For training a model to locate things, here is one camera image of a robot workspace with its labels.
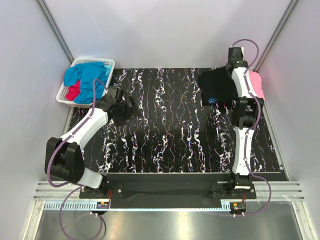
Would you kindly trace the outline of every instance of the blue star logo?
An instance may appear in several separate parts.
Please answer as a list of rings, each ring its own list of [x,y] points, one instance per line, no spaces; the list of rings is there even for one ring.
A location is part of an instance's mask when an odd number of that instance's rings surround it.
[[[217,99],[215,97],[210,97],[208,100],[209,104],[216,104],[217,103]]]

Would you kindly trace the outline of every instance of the blue towel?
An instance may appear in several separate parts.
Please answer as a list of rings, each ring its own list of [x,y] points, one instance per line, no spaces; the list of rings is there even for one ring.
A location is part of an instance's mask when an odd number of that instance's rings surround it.
[[[111,66],[105,66],[103,62],[80,63],[66,70],[63,84],[73,86],[80,80],[80,94],[73,100],[77,104],[90,104],[94,100],[93,81],[100,79],[107,83]],[[104,86],[95,82],[95,98],[99,100],[104,92]]]

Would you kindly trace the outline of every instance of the black folded cloth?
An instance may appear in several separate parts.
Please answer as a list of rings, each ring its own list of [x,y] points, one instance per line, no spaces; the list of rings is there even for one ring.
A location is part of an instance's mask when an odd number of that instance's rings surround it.
[[[228,76],[226,67],[205,71],[198,77],[202,105],[229,104],[238,98],[235,82]]]

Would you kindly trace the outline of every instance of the white plastic basket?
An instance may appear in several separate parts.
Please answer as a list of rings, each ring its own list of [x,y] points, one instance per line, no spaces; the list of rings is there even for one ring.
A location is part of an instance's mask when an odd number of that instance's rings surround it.
[[[115,61],[112,59],[107,59],[107,58],[98,58],[98,57],[78,57],[76,58],[73,63],[71,64],[70,67],[74,67],[77,64],[84,64],[84,63],[96,63],[96,62],[103,62],[105,66],[110,65],[111,66],[111,71],[109,74],[109,77],[106,81],[106,87],[109,87],[111,78],[112,78],[112,73],[114,71],[115,68]],[[64,103],[64,104],[68,104],[71,107],[77,107],[77,108],[90,108],[91,107],[91,103],[90,104],[78,104],[74,101],[69,101],[68,99],[66,99],[66,95],[69,91],[69,87],[68,86],[64,86],[64,83],[62,82],[61,87],[56,95],[56,100],[59,103]]]

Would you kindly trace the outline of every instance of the black and white patterned tablecloth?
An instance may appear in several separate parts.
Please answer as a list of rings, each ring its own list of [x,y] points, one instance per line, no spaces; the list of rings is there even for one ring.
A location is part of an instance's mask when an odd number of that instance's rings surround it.
[[[115,69],[115,86],[135,98],[143,117],[102,127],[84,148],[86,167],[100,173],[230,171],[236,147],[231,106],[201,105],[197,77],[208,70]],[[87,111],[75,108],[70,128]],[[253,135],[251,163],[258,172],[280,171],[263,115]]]

